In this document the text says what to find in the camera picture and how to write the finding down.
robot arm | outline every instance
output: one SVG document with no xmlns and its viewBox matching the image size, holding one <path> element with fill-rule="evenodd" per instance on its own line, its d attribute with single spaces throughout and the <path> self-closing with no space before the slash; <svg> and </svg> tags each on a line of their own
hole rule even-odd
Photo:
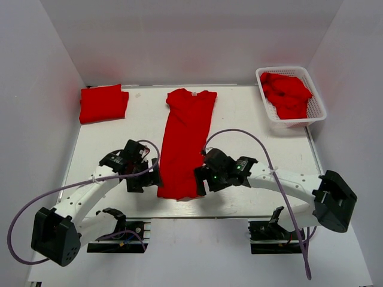
<svg viewBox="0 0 383 287">
<path fill-rule="evenodd" d="M 231 185 L 279 192 L 270 168 L 254 158 L 240 157 L 235 161 L 214 148 L 206 154 L 203 162 L 204 166 L 194 170 L 201 196 L 206 194 L 204 180 L 209 190 L 214 192 Z M 322 225 L 335 232 L 347 231 L 357 196 L 340 175 L 331 170 L 322 176 L 281 169 L 276 173 L 287 195 L 306 202 L 293 209 L 299 228 Z M 294 230 L 291 218 L 283 207 L 275 210 L 270 220 L 269 227 L 273 229 L 276 226 L 285 231 Z"/>
<path fill-rule="evenodd" d="M 80 186 L 50 210 L 41 208 L 35 215 L 32 249 L 66 266 L 73 261 L 82 246 L 117 231 L 119 224 L 125 224 L 126 219 L 119 210 L 106 208 L 85 218 L 94 205 L 122 181 L 120 178 L 107 181 L 97 181 L 95 178 L 141 172 L 148 168 L 144 160 L 146 154 L 145 146 L 128 141 L 123 150 L 111 152 L 100 161 L 89 177 L 94 183 Z M 158 167 L 152 172 L 126 179 L 128 192 L 140 193 L 142 187 L 153 184 L 161 184 Z"/>
</svg>

white wall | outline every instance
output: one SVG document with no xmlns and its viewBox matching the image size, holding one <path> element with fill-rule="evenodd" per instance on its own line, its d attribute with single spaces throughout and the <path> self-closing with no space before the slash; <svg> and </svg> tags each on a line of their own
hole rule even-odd
<svg viewBox="0 0 383 287">
<path fill-rule="evenodd" d="M 307 66 L 342 0 L 41 0 L 87 85 L 254 83 Z"/>
<path fill-rule="evenodd" d="M 38 0 L 5 0 L 0 8 L 0 282 L 24 286 L 28 266 L 7 249 L 8 226 L 30 199 L 60 185 L 78 130 L 84 84 Z M 34 214 L 20 218 L 17 253 L 32 258 Z"/>
<path fill-rule="evenodd" d="M 352 225 L 374 286 L 383 286 L 383 1 L 345 0 L 309 65 L 327 105 L 312 126 L 326 169 L 358 195 Z"/>
</svg>

white laundry basket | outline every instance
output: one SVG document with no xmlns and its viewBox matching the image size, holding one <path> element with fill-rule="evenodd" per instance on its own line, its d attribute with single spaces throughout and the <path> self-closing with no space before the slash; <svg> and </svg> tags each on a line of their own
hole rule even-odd
<svg viewBox="0 0 383 287">
<path fill-rule="evenodd" d="M 280 74 L 291 77 L 298 77 L 305 87 L 311 92 L 312 98 L 309 99 L 307 107 L 307 117 L 308 118 L 297 118 L 296 120 L 281 120 L 276 114 L 276 108 L 266 99 L 265 94 L 262 89 L 262 84 L 260 77 L 264 72 L 272 74 Z M 259 68 L 256 70 L 256 77 L 259 85 L 259 90 L 262 95 L 263 103 L 266 108 L 266 112 L 270 119 L 270 126 L 274 129 L 284 129 L 287 127 L 306 127 L 316 121 L 322 121 L 326 118 L 327 113 L 324 109 L 321 98 L 317 92 L 317 89 L 314 87 L 309 73 L 303 67 L 297 66 L 284 66 L 284 67 L 267 67 Z"/>
</svg>

red cloth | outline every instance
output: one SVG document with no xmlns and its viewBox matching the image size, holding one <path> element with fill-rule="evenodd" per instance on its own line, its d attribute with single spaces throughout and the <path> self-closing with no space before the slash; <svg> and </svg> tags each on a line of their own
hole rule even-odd
<svg viewBox="0 0 383 287">
<path fill-rule="evenodd" d="M 168 94 L 170 113 L 160 159 L 163 187 L 158 187 L 158 197 L 197 197 L 194 169 L 203 165 L 200 152 L 209 134 L 216 97 L 217 93 L 211 91 L 193 96 L 184 88 Z"/>
<path fill-rule="evenodd" d="M 312 94 L 299 78 L 263 73 L 260 80 L 266 98 L 276 107 L 280 119 L 307 118 L 307 104 Z"/>
<path fill-rule="evenodd" d="M 80 123 L 115 120 L 125 117 L 129 93 L 121 91 L 121 85 L 84 88 L 81 90 Z"/>
</svg>

tabletop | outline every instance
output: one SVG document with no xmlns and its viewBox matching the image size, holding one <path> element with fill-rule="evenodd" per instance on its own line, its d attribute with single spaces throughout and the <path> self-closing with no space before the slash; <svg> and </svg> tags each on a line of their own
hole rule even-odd
<svg viewBox="0 0 383 287">
<path fill-rule="evenodd" d="M 160 149 L 169 115 L 167 94 L 178 87 L 123 87 L 129 92 L 126 118 L 82 125 L 65 184 L 87 179 L 107 153 L 121 149 L 129 139 L 148 139 Z M 274 166 L 292 172 L 317 174 L 317 166 L 304 128 L 273 130 L 256 86 L 192 86 L 187 90 L 216 91 L 210 135 L 229 128 L 246 130 L 266 146 Z M 266 162 L 257 142 L 236 132 L 214 138 L 209 146 L 236 159 L 242 155 Z M 155 157 L 151 149 L 148 159 Z M 74 190 L 67 190 L 69 196 Z M 278 206 L 285 206 L 280 193 L 247 187 L 229 187 L 204 198 L 171 200 L 156 196 L 157 187 L 144 193 L 128 193 L 122 182 L 108 192 L 90 211 L 89 216 L 106 207 L 116 208 L 128 218 L 236 218 L 269 216 Z M 302 201 L 290 198 L 292 206 Z"/>
</svg>

